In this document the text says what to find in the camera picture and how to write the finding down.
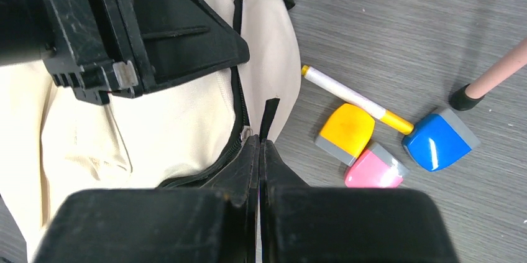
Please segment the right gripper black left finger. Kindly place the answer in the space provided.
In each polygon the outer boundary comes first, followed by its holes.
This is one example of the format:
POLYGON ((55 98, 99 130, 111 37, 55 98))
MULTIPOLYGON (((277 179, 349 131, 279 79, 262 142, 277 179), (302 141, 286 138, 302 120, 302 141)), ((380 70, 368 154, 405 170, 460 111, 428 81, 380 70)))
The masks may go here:
POLYGON ((260 140, 199 188, 82 190, 49 226, 36 262, 254 262, 260 140))

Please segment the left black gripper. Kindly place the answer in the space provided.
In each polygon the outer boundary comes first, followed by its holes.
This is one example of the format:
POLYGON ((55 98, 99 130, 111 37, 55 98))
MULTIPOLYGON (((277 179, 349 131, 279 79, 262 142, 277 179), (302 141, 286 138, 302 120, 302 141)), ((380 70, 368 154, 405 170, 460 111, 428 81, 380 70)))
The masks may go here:
POLYGON ((1 65, 36 60, 81 101, 144 92, 116 0, 1 0, 1 65))

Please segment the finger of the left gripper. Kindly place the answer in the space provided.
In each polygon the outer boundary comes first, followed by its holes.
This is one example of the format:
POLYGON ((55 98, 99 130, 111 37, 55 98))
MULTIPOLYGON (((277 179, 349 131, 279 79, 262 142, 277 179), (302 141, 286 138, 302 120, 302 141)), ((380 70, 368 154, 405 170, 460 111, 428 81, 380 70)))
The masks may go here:
POLYGON ((144 90, 153 93, 249 60, 244 39, 205 0, 132 0, 144 90))

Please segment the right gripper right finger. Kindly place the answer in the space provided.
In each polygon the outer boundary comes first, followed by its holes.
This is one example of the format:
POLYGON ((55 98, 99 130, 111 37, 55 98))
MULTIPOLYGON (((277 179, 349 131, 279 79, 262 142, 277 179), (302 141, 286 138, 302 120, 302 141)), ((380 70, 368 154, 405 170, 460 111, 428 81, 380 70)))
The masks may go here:
POLYGON ((407 188, 311 187, 270 140, 259 158, 264 262, 457 262, 435 202, 407 188))

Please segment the beige canvas backpack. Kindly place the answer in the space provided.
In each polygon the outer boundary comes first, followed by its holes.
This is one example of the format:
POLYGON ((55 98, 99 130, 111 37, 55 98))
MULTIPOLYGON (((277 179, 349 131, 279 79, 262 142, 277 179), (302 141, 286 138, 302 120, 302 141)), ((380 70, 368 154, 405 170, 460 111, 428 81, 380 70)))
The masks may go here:
MULTIPOLYGON (((228 24, 242 16, 250 59, 239 67, 253 133, 278 98, 269 137, 300 91, 300 51, 284 0, 205 0, 228 24)), ((107 106, 57 88, 40 60, 1 68, 1 196, 31 261, 68 195, 90 188, 153 188, 199 175, 239 137, 228 69, 107 106)))

